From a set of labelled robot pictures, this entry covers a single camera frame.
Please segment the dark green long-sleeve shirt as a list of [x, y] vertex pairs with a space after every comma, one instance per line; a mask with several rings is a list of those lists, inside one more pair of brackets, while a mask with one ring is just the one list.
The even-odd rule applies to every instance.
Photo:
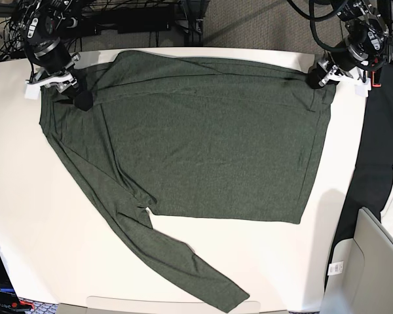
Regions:
[[225, 313], [247, 300], [150, 214], [300, 223], [336, 87], [264, 63], [138, 51], [80, 76], [75, 101], [42, 89], [39, 123], [86, 197], [169, 282]]

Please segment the grey plastic bin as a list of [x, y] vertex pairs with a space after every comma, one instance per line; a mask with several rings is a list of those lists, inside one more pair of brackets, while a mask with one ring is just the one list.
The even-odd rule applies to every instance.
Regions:
[[358, 212], [354, 237], [339, 242], [320, 313], [393, 313], [393, 238], [369, 209]]

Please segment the black garment on right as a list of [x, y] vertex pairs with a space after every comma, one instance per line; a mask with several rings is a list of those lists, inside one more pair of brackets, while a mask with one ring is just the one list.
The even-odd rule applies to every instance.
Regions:
[[336, 245], [354, 236], [359, 209], [366, 207], [380, 220], [393, 186], [393, 65], [381, 68], [380, 87], [365, 105], [362, 135], [354, 173], [333, 237], [328, 262]]

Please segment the white price tag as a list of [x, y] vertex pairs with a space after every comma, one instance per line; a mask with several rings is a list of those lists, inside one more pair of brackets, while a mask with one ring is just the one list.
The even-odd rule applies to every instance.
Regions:
[[342, 274], [343, 266], [344, 266], [343, 261], [330, 263], [327, 269], [327, 275], [334, 276], [334, 275]]

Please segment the red clamp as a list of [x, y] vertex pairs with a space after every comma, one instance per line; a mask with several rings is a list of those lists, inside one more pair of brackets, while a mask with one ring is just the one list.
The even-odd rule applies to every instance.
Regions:
[[371, 72], [371, 87], [372, 88], [380, 88], [381, 84], [381, 70], [376, 70]]

